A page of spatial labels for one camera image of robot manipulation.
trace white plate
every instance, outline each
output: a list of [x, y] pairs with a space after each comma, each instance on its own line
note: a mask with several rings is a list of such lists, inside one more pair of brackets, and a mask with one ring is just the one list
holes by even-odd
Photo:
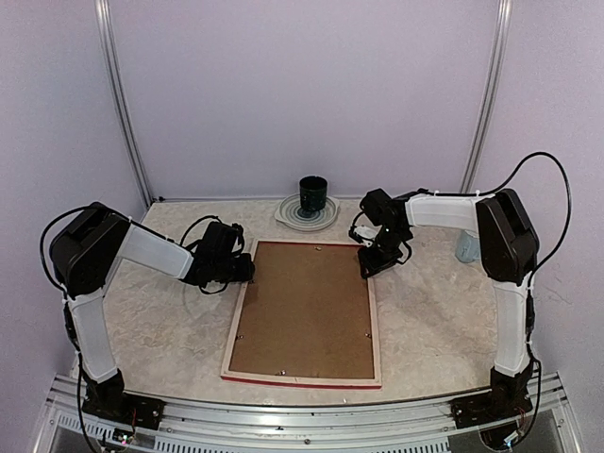
[[298, 231], [319, 231], [333, 224], [338, 218], [340, 201], [330, 196], [327, 197], [325, 207], [315, 212], [311, 217], [301, 215], [300, 195], [288, 196], [275, 211], [275, 218], [282, 224]]

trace hardboard backing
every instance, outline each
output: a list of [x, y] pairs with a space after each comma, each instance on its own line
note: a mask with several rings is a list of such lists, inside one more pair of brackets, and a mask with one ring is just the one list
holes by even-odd
[[279, 376], [282, 383], [376, 381], [374, 300], [361, 278], [357, 250], [348, 244], [258, 242], [254, 281], [244, 289], [239, 323], [233, 324], [228, 372]]

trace wooden frame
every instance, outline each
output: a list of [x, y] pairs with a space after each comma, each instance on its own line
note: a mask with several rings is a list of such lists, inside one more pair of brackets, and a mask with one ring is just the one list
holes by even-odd
[[[337, 241], [309, 241], [309, 240], [273, 240], [256, 239], [252, 243], [250, 253], [255, 257], [258, 244], [267, 243], [313, 243], [317, 245], [353, 245], [351, 243]], [[371, 342], [373, 352], [374, 378], [372, 379], [342, 379], [342, 378], [318, 378], [318, 377], [289, 377], [289, 376], [270, 376], [252, 373], [243, 373], [229, 370], [234, 351], [237, 331], [239, 328], [243, 301], [248, 283], [243, 283], [239, 290], [235, 313], [231, 323], [228, 339], [226, 341], [225, 356], [221, 368], [221, 378], [236, 382], [247, 382], [255, 384], [276, 385], [285, 387], [302, 387], [313, 389], [381, 389], [381, 361], [379, 355], [379, 330], [378, 330], [378, 310], [376, 308], [375, 284], [372, 278], [367, 279], [367, 291], [369, 296], [369, 313], [371, 318]]]

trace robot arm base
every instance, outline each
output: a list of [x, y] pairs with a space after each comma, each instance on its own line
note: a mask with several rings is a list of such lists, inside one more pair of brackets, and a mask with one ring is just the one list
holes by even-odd
[[491, 390], [454, 399], [451, 412], [457, 429], [470, 428], [516, 417], [521, 410], [532, 411], [527, 385], [532, 376], [532, 364], [514, 377], [491, 369]]
[[86, 380], [86, 399], [82, 410], [90, 415], [122, 423], [157, 430], [165, 403], [160, 399], [127, 394], [124, 392], [124, 379], [117, 374], [100, 384], [84, 374]]

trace metal pole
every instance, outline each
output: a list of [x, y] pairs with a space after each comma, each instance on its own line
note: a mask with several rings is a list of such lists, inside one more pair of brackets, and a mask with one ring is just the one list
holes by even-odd
[[109, 11], [109, 0], [95, 0], [96, 5], [96, 21], [101, 35], [101, 45], [103, 54], [105, 55], [105, 63], [109, 76], [109, 84], [113, 93], [113, 101], [120, 120], [120, 126], [126, 142], [126, 151], [130, 164], [134, 170], [137, 187], [141, 193], [141, 198], [145, 206], [149, 209], [154, 201], [153, 192], [149, 185], [149, 179], [146, 175], [143, 166], [143, 159], [139, 148], [136, 144], [134, 131], [132, 130], [132, 122], [126, 105], [124, 95], [124, 87], [120, 78], [120, 66], [117, 59], [117, 51], [115, 50], [115, 40], [113, 38], [113, 29], [111, 27], [111, 15]]
[[512, 0], [499, 0], [499, 13], [497, 15], [497, 23], [495, 27], [495, 39], [493, 41], [493, 50], [491, 53], [491, 61], [489, 63], [489, 74], [487, 75], [487, 85], [482, 97], [482, 105], [480, 106], [480, 114], [478, 116], [478, 124], [474, 139], [472, 141], [472, 149], [470, 158], [465, 167], [465, 174], [461, 182], [461, 193], [468, 193], [472, 189], [474, 178], [478, 170], [478, 163], [484, 141], [489, 130], [491, 121], [491, 113], [497, 94], [497, 86], [499, 85], [499, 77], [503, 66], [503, 57], [505, 55], [506, 42], [508, 40], [508, 29], [510, 27], [510, 18], [512, 15]]

